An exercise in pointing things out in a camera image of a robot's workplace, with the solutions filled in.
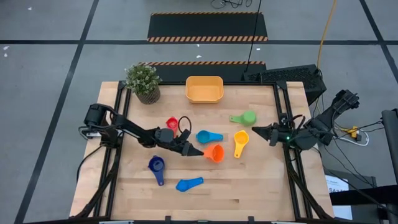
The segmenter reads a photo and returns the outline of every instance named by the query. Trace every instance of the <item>orange and black striped tape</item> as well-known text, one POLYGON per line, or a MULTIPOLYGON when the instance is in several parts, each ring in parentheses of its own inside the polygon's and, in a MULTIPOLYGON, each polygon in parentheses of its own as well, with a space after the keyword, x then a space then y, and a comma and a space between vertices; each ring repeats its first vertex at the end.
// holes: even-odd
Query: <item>orange and black striped tape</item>
POLYGON ((155 12, 150 15, 197 15, 197 14, 257 14, 257 12, 155 12))
POLYGON ((250 42, 267 41, 266 36, 149 37, 149 42, 250 42))
MULTIPOLYGON (((138 65, 245 65, 248 61, 229 62, 139 62, 138 65)), ((265 65, 262 61, 250 61, 250 65, 265 65)))

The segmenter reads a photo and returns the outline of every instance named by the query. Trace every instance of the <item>wooden tabletop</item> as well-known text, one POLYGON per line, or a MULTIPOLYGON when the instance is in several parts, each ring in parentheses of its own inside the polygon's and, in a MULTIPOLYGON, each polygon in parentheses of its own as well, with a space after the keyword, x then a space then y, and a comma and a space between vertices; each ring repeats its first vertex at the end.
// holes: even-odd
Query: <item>wooden tabletop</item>
MULTIPOLYGON (((113 106, 117 86, 117 82, 103 82, 98 103, 113 106)), ((302 83, 288 83, 288 90, 293 114, 309 118, 302 83)), ((166 215, 171 215, 172 220, 245 221, 248 216, 254 216, 256 221, 294 220, 282 145, 278 143, 276 147, 270 147, 250 127, 229 122, 230 115, 239 115, 245 110, 256 112, 255 126, 277 122, 271 86, 224 86, 224 97, 215 105, 189 103, 185 86, 160 86, 160 92, 160 100, 153 105, 144 105, 132 95, 127 118, 150 129, 165 128, 165 122, 171 116, 188 116, 192 121, 192 134, 188 140, 196 148, 206 148, 195 139, 202 129, 224 135, 221 142, 225 149, 224 161, 215 164, 202 156, 182 157, 158 147, 146 149, 135 138, 125 135, 112 219, 164 220, 166 215), (233 157, 233 135, 242 129, 249 134, 249 142, 240 159, 236 159, 233 157), (154 155, 165 161, 165 185, 162 187, 157 185, 147 167, 154 155), (204 184, 184 193, 175 189, 180 179, 196 177, 203 177, 204 184)), ((187 122, 182 121, 181 125, 188 128, 187 122)), ((97 148, 99 142, 99 138, 89 140, 85 156, 97 148)), ((70 215, 76 215, 97 190, 104 152, 104 149, 97 152, 83 164, 70 215)), ((318 152, 303 151, 302 160, 309 191, 333 216, 318 152)), ((297 191, 301 216, 305 217, 302 195, 297 191)), ((101 214, 104 214, 107 196, 105 192, 101 214)))

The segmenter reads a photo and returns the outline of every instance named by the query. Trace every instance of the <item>potted plant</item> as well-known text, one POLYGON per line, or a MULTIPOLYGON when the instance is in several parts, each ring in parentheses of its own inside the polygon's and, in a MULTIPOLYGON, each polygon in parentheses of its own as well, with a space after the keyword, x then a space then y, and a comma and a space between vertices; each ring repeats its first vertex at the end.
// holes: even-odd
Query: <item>potted plant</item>
POLYGON ((132 65, 124 69, 127 73, 126 88, 131 89, 143 104, 155 103, 160 98, 159 82, 156 68, 146 64, 132 65))

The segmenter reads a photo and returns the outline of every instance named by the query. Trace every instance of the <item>yellow measuring cup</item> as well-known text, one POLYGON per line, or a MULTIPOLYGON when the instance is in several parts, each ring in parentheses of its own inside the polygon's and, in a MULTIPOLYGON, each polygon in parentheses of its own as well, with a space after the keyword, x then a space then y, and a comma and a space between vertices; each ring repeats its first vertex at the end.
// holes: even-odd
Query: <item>yellow measuring cup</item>
POLYGON ((235 152, 234 152, 234 157, 235 158, 240 158, 243 147, 249 142, 249 135, 244 131, 238 131, 234 135, 235 139, 235 152))

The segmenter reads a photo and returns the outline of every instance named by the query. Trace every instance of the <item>gray floor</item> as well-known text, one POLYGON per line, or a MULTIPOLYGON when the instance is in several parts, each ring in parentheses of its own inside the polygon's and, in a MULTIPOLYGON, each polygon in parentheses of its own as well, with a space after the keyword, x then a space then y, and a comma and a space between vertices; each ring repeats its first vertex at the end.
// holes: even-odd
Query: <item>gray floor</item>
MULTIPOLYGON (((398 2, 367 0, 385 40, 398 40, 398 2)), ((2 40, 79 40, 93 0, 0 0, 2 40)), ((221 11, 255 11, 259 1, 221 11)), ((264 0, 270 40, 320 40, 332 0, 264 0)), ((210 0, 99 0, 88 40, 145 40, 152 12, 215 11, 210 0)), ((327 40, 377 40, 358 0, 338 1, 327 40)), ((0 219, 13 223, 32 175, 44 137, 77 45, 0 44, 0 219)), ((255 45, 253 60, 268 68, 316 63, 317 45, 255 45)), ((85 45, 52 142, 34 191, 25 222, 66 218, 75 190, 76 168, 85 142, 76 128, 87 106, 96 101, 103 81, 124 79, 124 68, 142 61, 246 60, 249 45, 85 45)), ((388 46, 398 58, 398 46, 388 46)), ((357 92, 360 107, 338 119, 343 126, 377 121, 382 110, 397 107, 397 81, 380 45, 326 45, 320 68, 329 105, 341 89, 357 92)), ((394 184, 384 131, 369 133, 368 147, 339 142, 363 175, 378 185, 394 184)), ((336 146, 329 151, 349 164, 336 146)), ((324 164, 344 171, 323 149, 324 164)))

